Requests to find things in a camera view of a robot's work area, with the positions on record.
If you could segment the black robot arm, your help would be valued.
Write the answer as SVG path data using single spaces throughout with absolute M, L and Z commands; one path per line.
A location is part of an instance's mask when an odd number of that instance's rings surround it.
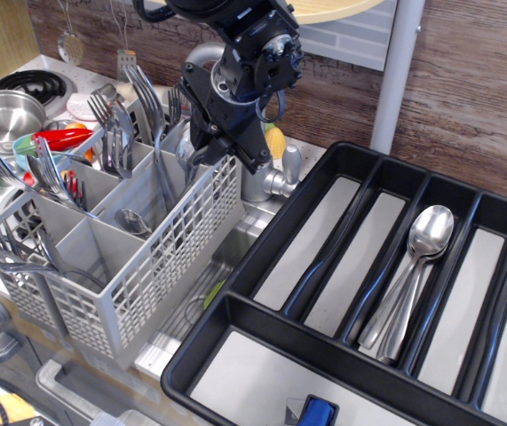
M 265 108 L 272 97 L 284 113 L 284 91 L 293 89 L 304 56 L 294 7 L 284 1 L 168 1 L 155 10 L 133 4 L 147 22 L 178 15 L 215 30 L 223 52 L 206 70 L 188 58 L 178 87 L 192 105 L 190 136 L 198 161 L 212 165 L 225 155 L 237 157 L 250 173 L 271 160 Z

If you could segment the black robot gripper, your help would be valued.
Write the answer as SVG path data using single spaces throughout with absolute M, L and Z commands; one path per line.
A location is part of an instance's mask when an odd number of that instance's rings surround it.
M 256 104 L 235 103 L 218 92 L 213 73 L 190 62 L 181 67 L 178 87 L 190 100 L 190 137 L 195 151 L 205 150 L 200 164 L 214 165 L 227 154 L 251 174 L 271 161 Z

